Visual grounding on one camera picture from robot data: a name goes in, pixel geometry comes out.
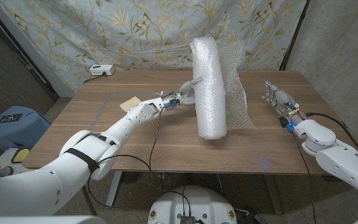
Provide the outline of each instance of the wire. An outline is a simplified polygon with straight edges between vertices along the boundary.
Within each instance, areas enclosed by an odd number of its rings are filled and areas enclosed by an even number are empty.
[[[185,215],[185,199],[183,199],[183,198],[184,198],[184,196],[185,196],[185,189],[186,189],[186,187],[187,187],[187,184],[185,185],[185,187],[183,188],[183,190],[182,190],[182,192],[181,192],[181,196],[182,196],[181,201],[183,202],[183,215],[184,215],[184,216],[186,216],[186,215]]]
[[[245,212],[246,213],[246,215],[248,215],[249,214],[249,211],[247,211],[247,210],[243,210],[243,209],[238,209],[238,208],[233,208],[234,210],[237,210],[237,211],[240,211],[240,212]]]
[[[88,80],[85,80],[83,83],[89,82],[89,81],[91,81],[91,80],[97,80],[97,79],[99,79],[99,78],[101,78],[101,77],[104,77],[104,76],[106,76],[106,72],[103,72],[102,75],[100,75],[100,76],[98,76],[98,77],[96,77],[96,78],[90,78],[90,79],[88,79]]]
[[[303,118],[304,120],[306,120],[306,118],[302,115],[301,110],[298,111],[299,115],[301,116],[301,118]]]
[[[309,181],[310,181],[310,190],[311,190],[311,206],[313,208],[313,220],[314,220],[314,224],[317,224],[316,223],[316,210],[314,208],[313,183],[311,181],[311,175],[310,175],[309,167],[308,167],[308,165],[307,165],[307,163],[305,161],[305,157],[303,157],[301,147],[299,146],[298,140],[296,139],[296,137],[293,134],[293,132],[291,132],[291,134],[292,134],[293,138],[295,139],[296,145],[298,146],[299,153],[301,154],[303,162],[305,163],[305,166],[306,166],[306,170],[308,171],[308,176],[309,176]]]
[[[347,130],[347,128],[341,123],[339,122],[337,119],[331,117],[331,116],[328,116],[326,114],[322,114],[322,113],[314,113],[314,112],[311,112],[311,113],[305,113],[306,116],[314,116],[314,115],[317,115],[317,116],[323,116],[325,118],[328,118],[328,119],[331,119],[333,120],[335,123],[337,123],[338,125],[340,125],[340,127],[346,132],[346,134],[349,136],[349,138],[352,140],[352,142],[354,143],[354,145],[356,146],[356,148],[358,148],[358,143],[356,142],[356,140],[353,138],[352,134]]]
[[[143,162],[143,163],[147,166],[147,168],[149,168],[150,173],[152,172],[152,168],[151,168],[144,160],[142,160],[142,159],[140,159],[140,158],[138,158],[138,157],[136,157],[136,156],[126,155],[126,154],[114,155],[114,156],[106,157],[106,158],[100,160],[100,161],[98,162],[98,164],[100,164],[100,163],[102,163],[102,162],[104,162],[104,161],[106,161],[106,160],[108,160],[108,159],[114,158],[114,157],[131,157],[131,158],[137,159],[138,161]],[[100,204],[100,205],[103,205],[103,206],[106,206],[106,207],[108,207],[108,208],[119,208],[119,209],[122,209],[122,210],[124,210],[124,211],[128,211],[128,210],[125,210],[125,209],[120,208],[120,207],[112,207],[112,206],[109,206],[109,205],[105,205],[105,204],[101,203],[100,201],[98,201],[98,200],[96,199],[96,197],[95,197],[95,196],[93,195],[93,193],[92,193],[91,186],[90,186],[90,180],[91,180],[91,177],[89,177],[89,179],[88,179],[88,181],[87,181],[87,183],[86,183],[86,184],[88,185],[88,192],[89,192],[89,194],[91,195],[91,197],[93,198],[93,200],[94,200],[96,203],[98,203],[98,204]]]
[[[121,210],[124,210],[124,211],[126,211],[126,212],[129,211],[129,210],[126,210],[126,209],[121,208],[121,207],[113,207],[113,206],[105,205],[105,204],[101,203],[100,201],[98,201],[98,200],[96,199],[96,197],[93,195],[92,191],[91,191],[90,180],[91,180],[91,178],[89,177],[88,181],[86,182],[86,184],[88,185],[88,193],[91,195],[91,197],[93,198],[93,200],[94,200],[96,203],[98,203],[98,204],[100,204],[100,205],[102,205],[102,206],[108,207],[108,208],[121,209]]]
[[[164,110],[164,108],[161,109],[160,111],[160,116],[158,117],[158,122],[157,122],[157,132],[155,133],[155,140],[154,140],[154,144],[153,144],[153,147],[152,147],[152,150],[150,152],[150,158],[149,158],[149,167],[150,167],[150,172],[151,172],[151,169],[152,169],[152,154],[153,154],[153,150],[154,150],[154,147],[155,147],[155,143],[157,142],[157,138],[158,138],[158,130],[160,129],[160,119],[161,119],[161,113],[162,111]]]
[[[137,159],[138,161],[143,162],[143,163],[147,166],[147,168],[149,168],[149,171],[152,172],[152,168],[151,168],[143,159],[140,159],[140,158],[138,158],[138,157],[136,157],[136,156],[133,156],[133,155],[121,154],[121,155],[109,156],[109,157],[106,157],[106,158],[100,160],[100,161],[98,162],[98,164],[100,164],[101,162],[104,162],[104,161],[106,161],[106,160],[108,160],[108,159],[114,158],[114,157],[131,157],[131,158]]]
[[[94,216],[98,216],[98,214],[96,213],[96,210],[94,209],[94,206],[93,206],[93,204],[92,204],[92,201],[91,201],[91,199],[90,199],[90,195],[89,195],[89,194],[87,193],[87,191],[86,191],[85,185],[82,186],[81,189],[82,189],[82,193],[83,193],[84,198],[85,198],[86,205],[88,206],[88,208],[89,208],[91,214],[94,215]]]
[[[219,178],[219,174],[216,174],[216,177],[218,177],[219,185],[221,186],[222,196],[223,196],[223,197],[226,197],[226,196],[224,195],[224,192],[223,192],[222,183],[221,183],[221,179]]]
[[[186,197],[184,194],[181,194],[181,193],[179,193],[179,192],[174,192],[174,191],[172,191],[172,190],[167,191],[166,193],[175,193],[175,194],[181,195],[182,198],[184,197],[184,198],[186,199],[186,201],[187,201],[187,204],[189,205],[189,216],[191,215],[190,202],[189,202],[189,200],[187,199],[187,197]],[[186,215],[185,215],[185,203],[184,203],[184,202],[183,202],[183,215],[186,216]]]

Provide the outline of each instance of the electrical outlet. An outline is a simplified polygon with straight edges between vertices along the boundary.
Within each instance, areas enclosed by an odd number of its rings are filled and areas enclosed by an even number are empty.
[[[116,68],[114,68],[114,65],[92,65],[89,70],[91,70],[92,75],[102,75],[103,72],[106,72],[106,75],[112,75]]]

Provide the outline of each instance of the clear plastic sheet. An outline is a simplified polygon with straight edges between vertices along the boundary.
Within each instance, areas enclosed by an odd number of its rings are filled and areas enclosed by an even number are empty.
[[[227,130],[254,128],[248,116],[247,97],[237,74],[244,43],[236,41],[219,48],[224,89],[226,91],[226,126]]]
[[[198,37],[190,43],[193,78],[204,78],[194,86],[198,135],[220,139],[227,133],[225,90],[219,52],[212,37]]]

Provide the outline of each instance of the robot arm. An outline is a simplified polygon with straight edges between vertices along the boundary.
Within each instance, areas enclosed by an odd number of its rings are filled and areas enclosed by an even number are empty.
[[[316,157],[321,168],[358,190],[358,151],[336,139],[332,130],[315,120],[307,119],[291,95],[270,82],[266,82],[266,87],[267,96],[262,98],[271,103],[283,117],[280,119],[283,127],[293,131],[299,138],[306,139],[302,148]]]
[[[96,133],[83,130],[62,147],[59,157],[46,166],[0,178],[0,216],[52,215],[62,208],[89,177],[102,179],[123,145],[142,123],[155,119],[162,110],[195,103],[193,85],[186,82],[178,93],[139,103],[108,130]]]

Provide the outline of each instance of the black cable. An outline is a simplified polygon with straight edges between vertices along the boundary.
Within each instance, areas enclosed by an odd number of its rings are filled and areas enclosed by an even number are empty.
[[[131,158],[137,159],[138,161],[143,162],[143,163],[147,166],[147,168],[149,168],[149,171],[152,172],[152,168],[151,168],[143,159],[140,159],[140,158],[138,158],[138,157],[136,157],[136,156],[133,156],[133,155],[121,154],[121,155],[109,156],[109,157],[106,157],[106,158],[100,160],[100,161],[98,162],[98,164],[100,164],[101,162],[104,162],[104,161],[106,161],[106,160],[108,160],[108,159],[114,158],[114,157],[131,157]]]
[[[90,78],[90,79],[88,79],[88,80],[85,80],[84,83],[89,82],[89,81],[91,81],[91,80],[97,80],[97,79],[99,79],[99,78],[101,78],[101,77],[104,77],[104,76],[106,76],[106,72],[103,72],[102,75],[100,75],[100,76],[98,76],[98,77],[96,77],[96,78]]]
[[[295,139],[296,145],[298,146],[298,149],[299,149],[299,153],[301,154],[303,162],[305,163],[305,166],[306,166],[306,170],[308,171],[308,176],[309,176],[309,181],[310,181],[310,190],[311,190],[311,206],[313,208],[313,220],[314,220],[314,224],[317,224],[316,223],[316,210],[314,209],[313,183],[311,181],[311,175],[310,175],[309,167],[308,167],[308,165],[307,165],[307,163],[305,161],[305,158],[303,157],[301,147],[299,146],[298,140],[296,139],[296,137],[293,134],[293,132],[291,132],[291,134],[292,134],[293,138]]]
[[[300,28],[301,28],[303,19],[306,16],[306,10],[308,9],[309,2],[310,2],[310,0],[306,0],[306,4],[305,4],[305,6],[304,6],[304,8],[302,10],[301,16],[300,16],[299,21],[298,21],[298,25],[296,25],[296,29],[295,29],[294,34],[292,36],[290,46],[288,46],[287,51],[285,52],[285,55],[284,55],[284,58],[283,58],[283,60],[281,62],[279,70],[285,70],[285,68],[287,67],[287,63],[288,63],[288,60],[290,58],[292,48],[293,48],[293,46],[295,44],[296,37],[298,36],[298,33],[299,33]]]
[[[102,206],[108,207],[108,208],[118,208],[118,209],[121,209],[121,210],[124,210],[124,211],[129,211],[129,210],[126,210],[126,209],[123,209],[123,208],[120,208],[120,207],[113,207],[113,206],[105,205],[105,204],[101,203],[100,201],[98,201],[98,200],[96,199],[96,197],[93,195],[92,191],[91,191],[90,180],[91,180],[91,179],[89,178],[88,181],[86,182],[86,184],[88,185],[88,192],[89,192],[89,194],[91,195],[91,197],[93,198],[93,200],[94,200],[96,203],[98,203],[98,204],[100,204],[100,205],[102,205]]]
[[[161,109],[160,111],[160,116],[158,117],[158,123],[157,123],[157,132],[155,133],[155,140],[154,140],[154,144],[153,144],[153,147],[152,147],[152,150],[150,152],[150,158],[149,158],[149,167],[150,167],[150,172],[151,172],[151,167],[152,167],[152,154],[153,154],[153,150],[154,150],[154,147],[155,147],[155,143],[157,142],[157,138],[158,138],[158,130],[160,129],[160,119],[161,119],[161,113],[162,111],[164,110],[164,108]]]
[[[314,116],[314,115],[318,115],[318,116],[323,116],[325,118],[328,118],[328,119],[331,119],[333,120],[335,123],[337,123],[338,125],[340,125],[340,127],[346,132],[346,134],[349,136],[349,138],[352,140],[352,142],[354,143],[354,145],[356,146],[356,148],[358,148],[358,143],[356,142],[356,140],[353,138],[352,134],[347,130],[347,128],[340,122],[338,121],[337,119],[331,117],[331,116],[328,116],[326,114],[322,114],[322,113],[314,113],[314,112],[311,112],[311,113],[305,113],[306,116]]]
[[[181,195],[182,197],[184,197],[184,198],[186,199],[187,204],[189,205],[189,216],[190,216],[190,214],[191,214],[190,202],[189,202],[189,200],[187,199],[187,197],[186,197],[184,194],[181,194],[181,193],[179,193],[179,192],[174,192],[174,191],[172,191],[172,190],[167,191],[166,193],[169,193],[169,192],[170,192],[170,193],[175,193],[175,194]],[[183,215],[185,214],[185,209],[184,209],[184,207],[185,207],[185,203],[183,203]]]
[[[147,166],[147,168],[149,168],[150,173],[152,172],[152,168],[151,168],[144,160],[142,160],[142,159],[140,159],[140,158],[138,158],[138,157],[136,157],[136,156],[126,155],[126,154],[114,155],[114,156],[106,157],[106,158],[100,160],[100,161],[98,162],[98,164],[100,164],[100,163],[102,163],[102,162],[104,162],[104,161],[106,161],[106,160],[108,160],[108,159],[114,158],[114,157],[131,157],[131,158],[137,159],[137,160],[143,162],[143,163]],[[93,195],[93,193],[92,193],[91,186],[90,186],[90,180],[91,180],[91,178],[89,177],[89,179],[88,179],[88,181],[87,181],[87,183],[86,183],[86,184],[88,185],[88,192],[89,192],[89,194],[91,195],[91,197],[93,198],[93,200],[94,200],[96,203],[98,203],[98,204],[100,204],[100,205],[103,205],[103,206],[106,206],[106,207],[109,207],[109,208],[119,208],[119,209],[125,210],[125,209],[120,208],[120,207],[112,207],[112,206],[109,206],[109,205],[105,205],[105,204],[101,203],[100,201],[98,201],[98,200],[96,199],[96,197],[95,197],[95,196]]]
[[[182,190],[182,192],[181,192],[181,202],[183,203],[183,215],[184,215],[184,216],[186,216],[186,215],[185,215],[185,199],[184,199],[186,187],[187,187],[187,184],[185,185],[185,187],[183,188],[183,190]]]
[[[89,210],[91,211],[91,214],[94,215],[94,216],[98,216],[98,214],[96,213],[96,210],[94,209],[94,206],[92,204],[92,201],[90,199],[90,195],[87,193],[86,191],[86,187],[85,186],[82,186],[82,193],[84,195],[84,198],[85,198],[85,201],[86,201],[86,204],[89,208]]]

